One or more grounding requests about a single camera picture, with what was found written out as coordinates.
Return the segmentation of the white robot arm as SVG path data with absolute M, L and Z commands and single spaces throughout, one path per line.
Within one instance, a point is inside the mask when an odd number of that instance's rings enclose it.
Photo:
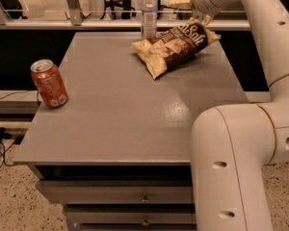
M 199 115 L 191 134 L 197 231 L 274 231 L 261 168 L 289 161 L 289 12 L 279 0 L 193 0 L 205 14 L 243 4 L 270 101 Z

